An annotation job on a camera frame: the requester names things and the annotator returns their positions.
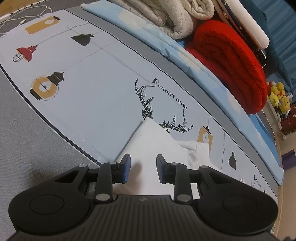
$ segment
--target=ridged black surface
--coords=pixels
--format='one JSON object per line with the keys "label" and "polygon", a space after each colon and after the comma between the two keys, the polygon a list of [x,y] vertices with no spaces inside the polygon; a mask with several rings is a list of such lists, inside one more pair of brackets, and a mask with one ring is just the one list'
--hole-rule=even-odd
{"label": "ridged black surface", "polygon": [[119,195],[97,205],[80,226],[62,234],[38,237],[22,232],[10,241],[275,241],[269,233],[234,237],[205,225],[191,206],[174,203],[169,195]]}

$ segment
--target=silver screw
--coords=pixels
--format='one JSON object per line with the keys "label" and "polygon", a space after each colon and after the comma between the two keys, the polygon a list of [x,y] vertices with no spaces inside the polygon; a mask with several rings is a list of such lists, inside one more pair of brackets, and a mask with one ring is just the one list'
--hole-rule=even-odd
{"label": "silver screw", "polygon": [[177,200],[180,202],[188,202],[191,200],[191,197],[187,194],[180,194],[177,196]]}
{"label": "silver screw", "polygon": [[96,200],[99,200],[99,201],[107,201],[109,199],[110,199],[110,195],[108,195],[107,193],[100,193],[96,195]]}

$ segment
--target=rolled blanket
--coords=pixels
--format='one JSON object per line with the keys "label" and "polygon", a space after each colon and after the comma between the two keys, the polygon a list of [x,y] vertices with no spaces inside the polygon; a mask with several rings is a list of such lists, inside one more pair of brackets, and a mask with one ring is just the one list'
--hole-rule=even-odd
{"label": "rolled blanket", "polygon": [[183,7],[180,0],[109,0],[122,8],[147,18],[173,39],[189,36],[197,20]]}
{"label": "rolled blanket", "polygon": [[200,20],[209,20],[215,12],[211,0],[181,0],[184,8],[193,17]]}
{"label": "rolled blanket", "polygon": [[246,113],[255,114],[264,107],[267,86],[263,69],[232,27],[207,21],[196,30],[186,50],[216,75]]}

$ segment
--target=red lamp illustration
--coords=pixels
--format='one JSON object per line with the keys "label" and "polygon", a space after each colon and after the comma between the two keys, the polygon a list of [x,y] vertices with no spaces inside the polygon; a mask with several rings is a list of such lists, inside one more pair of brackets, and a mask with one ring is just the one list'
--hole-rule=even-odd
{"label": "red lamp illustration", "polygon": [[28,48],[18,48],[17,50],[17,54],[15,56],[13,56],[12,60],[14,62],[18,62],[22,59],[26,60],[26,61],[30,61],[33,58],[33,52],[36,50],[38,45],[34,45],[34,46],[30,46]]}
{"label": "red lamp illustration", "polygon": [[54,72],[50,76],[40,76],[33,80],[30,93],[37,100],[50,100],[54,98],[59,91],[59,83],[64,80],[63,72]]}

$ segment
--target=toy pile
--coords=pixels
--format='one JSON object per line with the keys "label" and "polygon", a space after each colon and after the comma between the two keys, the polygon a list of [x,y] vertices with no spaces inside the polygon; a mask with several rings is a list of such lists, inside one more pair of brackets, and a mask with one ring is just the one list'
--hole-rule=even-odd
{"label": "toy pile", "polygon": [[282,82],[267,82],[267,92],[271,104],[275,107],[279,120],[289,114],[292,101],[292,93],[286,93]]}

